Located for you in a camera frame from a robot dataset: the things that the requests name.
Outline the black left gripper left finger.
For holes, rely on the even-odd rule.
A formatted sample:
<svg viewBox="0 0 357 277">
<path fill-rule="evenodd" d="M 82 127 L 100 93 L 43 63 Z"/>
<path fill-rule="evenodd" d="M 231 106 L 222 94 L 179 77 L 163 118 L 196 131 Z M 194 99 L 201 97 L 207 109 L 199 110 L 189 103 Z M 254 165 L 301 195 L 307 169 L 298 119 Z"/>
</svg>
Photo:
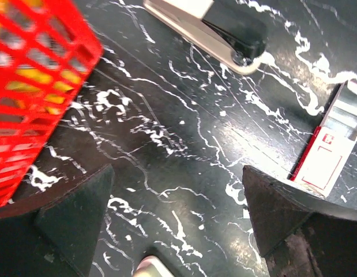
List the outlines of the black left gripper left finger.
<svg viewBox="0 0 357 277">
<path fill-rule="evenodd" d="M 107 164 L 0 208 L 0 276 L 88 276 L 114 169 Z"/>
</svg>

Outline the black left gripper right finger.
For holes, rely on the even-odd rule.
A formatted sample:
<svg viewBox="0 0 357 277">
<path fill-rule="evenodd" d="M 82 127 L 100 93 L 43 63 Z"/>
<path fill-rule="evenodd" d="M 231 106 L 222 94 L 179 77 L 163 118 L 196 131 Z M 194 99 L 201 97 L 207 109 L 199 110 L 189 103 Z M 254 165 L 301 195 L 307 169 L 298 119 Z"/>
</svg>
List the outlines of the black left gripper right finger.
<svg viewBox="0 0 357 277">
<path fill-rule="evenodd" d="M 357 276 L 357 210 L 249 165 L 243 168 L 242 183 L 270 276 Z"/>
</svg>

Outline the red white staple box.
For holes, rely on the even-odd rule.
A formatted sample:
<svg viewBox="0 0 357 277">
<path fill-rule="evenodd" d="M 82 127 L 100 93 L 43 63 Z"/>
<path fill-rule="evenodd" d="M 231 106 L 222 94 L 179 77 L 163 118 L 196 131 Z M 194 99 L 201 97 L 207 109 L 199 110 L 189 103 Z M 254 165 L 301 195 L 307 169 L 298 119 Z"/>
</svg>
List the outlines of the red white staple box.
<svg viewBox="0 0 357 277">
<path fill-rule="evenodd" d="M 339 85 L 291 181 L 329 196 L 357 142 L 357 80 Z"/>
</svg>

